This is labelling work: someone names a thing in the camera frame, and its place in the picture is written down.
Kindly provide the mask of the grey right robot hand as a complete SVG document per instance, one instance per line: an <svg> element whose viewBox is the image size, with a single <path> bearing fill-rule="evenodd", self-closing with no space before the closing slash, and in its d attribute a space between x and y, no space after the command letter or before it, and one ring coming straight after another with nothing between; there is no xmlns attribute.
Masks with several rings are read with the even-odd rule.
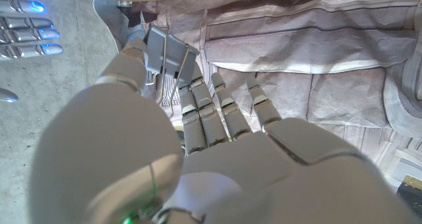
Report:
<svg viewBox="0 0 422 224"><path fill-rule="evenodd" d="M1 60L55 55L63 48L54 40L61 34L38 1L1 0Z"/></svg>

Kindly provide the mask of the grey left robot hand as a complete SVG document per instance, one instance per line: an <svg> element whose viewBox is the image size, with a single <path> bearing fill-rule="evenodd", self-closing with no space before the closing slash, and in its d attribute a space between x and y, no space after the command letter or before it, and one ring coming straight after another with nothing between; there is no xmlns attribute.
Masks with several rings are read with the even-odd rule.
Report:
<svg viewBox="0 0 422 224"><path fill-rule="evenodd" d="M220 78L221 119L206 88L188 94L185 139L139 93L151 51L131 38L95 84L50 122L29 183L32 223L416 223L359 150L283 119L247 81L250 130Z"/></svg>

